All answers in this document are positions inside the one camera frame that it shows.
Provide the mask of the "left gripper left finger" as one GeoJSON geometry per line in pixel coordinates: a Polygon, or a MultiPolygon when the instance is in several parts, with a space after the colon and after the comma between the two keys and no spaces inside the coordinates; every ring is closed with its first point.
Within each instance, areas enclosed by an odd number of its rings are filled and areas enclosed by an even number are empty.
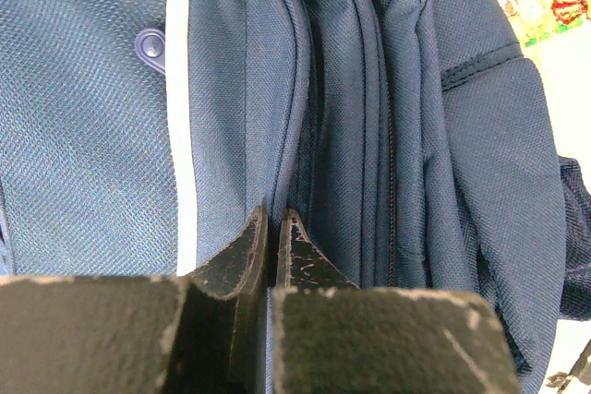
{"type": "Polygon", "coordinates": [[[261,393],[268,215],[181,276],[1,280],[5,393],[261,393]]]}

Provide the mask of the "navy blue student backpack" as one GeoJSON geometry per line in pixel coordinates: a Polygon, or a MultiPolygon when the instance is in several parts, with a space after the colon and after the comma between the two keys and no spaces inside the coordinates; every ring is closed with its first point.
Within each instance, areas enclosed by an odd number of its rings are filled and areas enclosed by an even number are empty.
{"type": "Polygon", "coordinates": [[[185,276],[289,210],[360,289],[475,293],[520,389],[573,195],[497,0],[1,0],[1,280],[185,276]]]}

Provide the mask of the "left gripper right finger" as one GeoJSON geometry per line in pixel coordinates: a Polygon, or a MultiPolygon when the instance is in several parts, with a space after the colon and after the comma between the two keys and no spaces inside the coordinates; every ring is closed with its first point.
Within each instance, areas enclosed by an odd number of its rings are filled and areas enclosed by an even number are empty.
{"type": "Polygon", "coordinates": [[[516,393],[500,321],[475,293],[360,289],[289,210],[272,300],[278,393],[516,393]]]}

